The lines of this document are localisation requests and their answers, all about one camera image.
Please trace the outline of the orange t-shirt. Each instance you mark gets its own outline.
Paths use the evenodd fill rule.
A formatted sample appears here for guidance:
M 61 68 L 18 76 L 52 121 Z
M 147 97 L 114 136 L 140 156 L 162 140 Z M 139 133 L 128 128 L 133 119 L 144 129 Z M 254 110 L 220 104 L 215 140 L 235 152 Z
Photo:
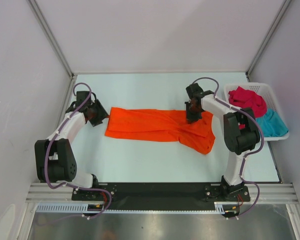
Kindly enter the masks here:
M 179 142 L 203 155 L 213 149 L 213 115 L 204 111 L 201 119 L 188 123 L 184 110 L 124 109 L 113 107 L 105 136 L 115 139 Z

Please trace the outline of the white plastic laundry basket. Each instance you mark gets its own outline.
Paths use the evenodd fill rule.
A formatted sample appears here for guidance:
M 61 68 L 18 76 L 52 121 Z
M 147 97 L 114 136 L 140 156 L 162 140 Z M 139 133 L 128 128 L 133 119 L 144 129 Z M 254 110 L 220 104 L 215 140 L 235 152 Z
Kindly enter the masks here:
M 265 141 L 285 140 L 289 129 L 272 88 L 265 83 L 233 83 L 224 87 L 228 103 L 251 108 L 264 134 Z

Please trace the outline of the red t-shirt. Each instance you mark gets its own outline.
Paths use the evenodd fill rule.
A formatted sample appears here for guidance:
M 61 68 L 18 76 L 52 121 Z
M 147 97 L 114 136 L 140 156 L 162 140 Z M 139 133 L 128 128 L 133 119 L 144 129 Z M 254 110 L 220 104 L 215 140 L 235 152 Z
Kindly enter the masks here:
M 240 86 L 228 92 L 229 103 L 242 109 L 251 108 L 254 116 L 260 118 L 267 112 L 267 104 L 262 96 L 252 90 L 244 89 Z

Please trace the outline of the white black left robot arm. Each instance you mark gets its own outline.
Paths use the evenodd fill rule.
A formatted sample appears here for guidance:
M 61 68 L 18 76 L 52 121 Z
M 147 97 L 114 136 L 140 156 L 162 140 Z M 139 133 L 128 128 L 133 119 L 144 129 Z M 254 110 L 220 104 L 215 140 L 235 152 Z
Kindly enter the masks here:
M 92 127 L 100 125 L 109 117 L 95 93 L 77 91 L 76 100 L 65 111 L 65 116 L 57 129 L 48 138 L 37 140 L 34 144 L 36 173 L 41 183 L 52 189 L 71 186 L 83 189 L 90 200 L 100 196 L 97 177 L 78 169 L 72 143 L 81 129 L 89 123 Z

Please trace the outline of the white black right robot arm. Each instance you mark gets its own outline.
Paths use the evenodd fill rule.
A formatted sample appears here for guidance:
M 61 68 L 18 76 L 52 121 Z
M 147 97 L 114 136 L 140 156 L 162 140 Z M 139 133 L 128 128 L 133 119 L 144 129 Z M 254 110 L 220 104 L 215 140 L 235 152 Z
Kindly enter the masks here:
M 229 156 L 225 174 L 221 177 L 219 193 L 215 198 L 235 201 L 238 195 L 244 195 L 246 157 L 253 154 L 256 144 L 262 141 L 254 112 L 251 108 L 234 107 L 218 98 L 213 91 L 204 91 L 198 83 L 187 86 L 186 92 L 189 97 L 185 102 L 186 120 L 189 124 L 202 119 L 204 112 L 209 112 L 220 120 Z

